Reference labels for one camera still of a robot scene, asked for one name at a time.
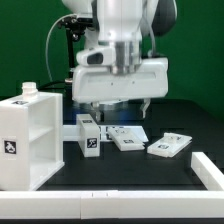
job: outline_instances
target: white cabinet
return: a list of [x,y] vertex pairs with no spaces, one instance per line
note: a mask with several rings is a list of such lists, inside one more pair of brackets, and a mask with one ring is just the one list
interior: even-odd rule
[[0,102],[0,190],[36,190],[63,167],[62,95]]

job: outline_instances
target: printed logo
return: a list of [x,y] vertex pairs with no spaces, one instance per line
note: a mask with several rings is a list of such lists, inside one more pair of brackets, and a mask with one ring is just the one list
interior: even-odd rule
[[168,145],[159,145],[158,148],[160,148],[160,149],[168,149],[169,146]]
[[124,143],[130,144],[130,143],[134,143],[134,142],[132,140],[124,140]]
[[16,142],[4,141],[5,153],[16,155]]
[[91,121],[91,120],[83,120],[82,121],[84,124],[91,124],[91,123],[93,123],[93,121]]
[[25,102],[25,101],[16,101],[16,102],[14,102],[14,103],[12,103],[12,104],[16,104],[16,105],[24,105],[24,104],[26,104],[27,102]]
[[87,139],[87,148],[92,149],[97,147],[97,139],[89,138]]

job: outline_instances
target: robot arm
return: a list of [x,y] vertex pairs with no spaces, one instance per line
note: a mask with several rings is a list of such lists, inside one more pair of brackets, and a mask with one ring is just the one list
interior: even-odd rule
[[102,101],[144,99],[146,110],[151,98],[166,95],[168,60],[142,60],[141,43],[156,23],[161,1],[176,8],[175,0],[62,1],[74,13],[95,21],[95,30],[85,32],[86,49],[77,54],[75,101],[98,105]]

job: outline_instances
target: cable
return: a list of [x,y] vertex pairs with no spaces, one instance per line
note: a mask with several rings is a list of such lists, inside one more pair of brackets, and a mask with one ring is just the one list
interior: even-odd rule
[[76,14],[69,14],[69,15],[66,15],[66,16],[63,16],[61,17],[60,19],[58,19],[54,24],[53,26],[51,27],[51,29],[49,30],[49,33],[47,35],[47,40],[46,40],[46,47],[45,47],[45,60],[46,60],[46,66],[47,66],[47,72],[48,72],[48,77],[50,79],[51,82],[53,82],[53,77],[52,77],[52,74],[51,74],[51,70],[50,70],[50,66],[49,66],[49,58],[48,58],[48,50],[49,50],[49,42],[50,42],[50,38],[51,38],[51,34],[55,28],[55,26],[62,20],[62,19],[65,19],[66,17],[69,17],[69,16],[74,16]]
[[156,39],[155,39],[155,35],[154,35],[154,31],[152,29],[152,26],[149,26],[149,35],[151,38],[151,43],[152,43],[152,50],[151,50],[151,57],[156,57]]
[[53,86],[53,85],[55,85],[55,84],[65,84],[65,81],[62,81],[62,80],[58,80],[58,81],[53,81],[53,82],[49,82],[49,83],[47,83],[47,84],[44,84],[44,85],[42,85],[42,86],[40,86],[39,88],[38,88],[38,90],[43,90],[43,89],[46,89],[47,87],[49,87],[49,86]]
[[64,90],[65,88],[56,88],[56,87],[50,87],[50,88],[45,88],[44,90]]

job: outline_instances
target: green wall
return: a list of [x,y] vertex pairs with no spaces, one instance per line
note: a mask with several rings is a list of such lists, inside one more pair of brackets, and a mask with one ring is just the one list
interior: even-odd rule
[[[193,100],[224,121],[224,1],[176,1],[177,24],[157,39],[159,52],[170,61],[167,98]],[[60,0],[0,0],[0,10],[0,96],[8,97],[19,94],[24,81],[49,81],[45,40],[68,10]],[[145,40],[145,51],[149,45]],[[50,65],[54,80],[67,77],[63,30],[53,33]]]

